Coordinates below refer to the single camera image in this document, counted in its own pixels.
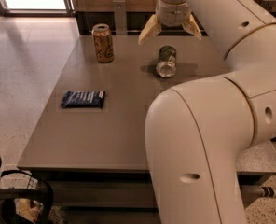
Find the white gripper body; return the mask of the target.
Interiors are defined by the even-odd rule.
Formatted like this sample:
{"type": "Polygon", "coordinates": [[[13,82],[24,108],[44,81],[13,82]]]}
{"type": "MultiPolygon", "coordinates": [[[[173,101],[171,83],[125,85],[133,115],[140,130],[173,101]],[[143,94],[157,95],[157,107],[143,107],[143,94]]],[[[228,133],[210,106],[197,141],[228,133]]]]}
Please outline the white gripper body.
{"type": "Polygon", "coordinates": [[[181,25],[190,17],[191,10],[186,0],[158,0],[156,16],[167,27],[181,25]]]}

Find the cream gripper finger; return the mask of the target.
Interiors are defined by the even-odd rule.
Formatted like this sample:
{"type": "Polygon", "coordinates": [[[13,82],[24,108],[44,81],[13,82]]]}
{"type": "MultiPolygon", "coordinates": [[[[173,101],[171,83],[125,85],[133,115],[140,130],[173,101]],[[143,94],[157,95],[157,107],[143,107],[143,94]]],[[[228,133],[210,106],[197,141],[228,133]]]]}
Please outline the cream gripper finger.
{"type": "Polygon", "coordinates": [[[139,34],[138,37],[138,44],[142,45],[144,42],[153,36],[158,35],[161,32],[161,23],[159,21],[159,18],[156,14],[153,14],[149,20],[147,21],[144,29],[139,34]]]}
{"type": "Polygon", "coordinates": [[[182,23],[182,27],[186,32],[194,35],[197,39],[202,39],[200,28],[197,25],[193,15],[190,15],[189,18],[182,23]]]}

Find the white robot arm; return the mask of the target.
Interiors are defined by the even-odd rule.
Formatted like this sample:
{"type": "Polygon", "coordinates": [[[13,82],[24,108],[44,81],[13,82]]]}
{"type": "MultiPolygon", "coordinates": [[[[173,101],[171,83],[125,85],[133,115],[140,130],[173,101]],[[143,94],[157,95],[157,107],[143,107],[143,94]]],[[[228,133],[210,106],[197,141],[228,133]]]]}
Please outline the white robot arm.
{"type": "Polygon", "coordinates": [[[226,74],[169,88],[148,109],[145,149],[162,224],[246,224],[236,160],[276,136],[276,18],[254,0],[158,0],[154,21],[205,31],[226,74]]]}

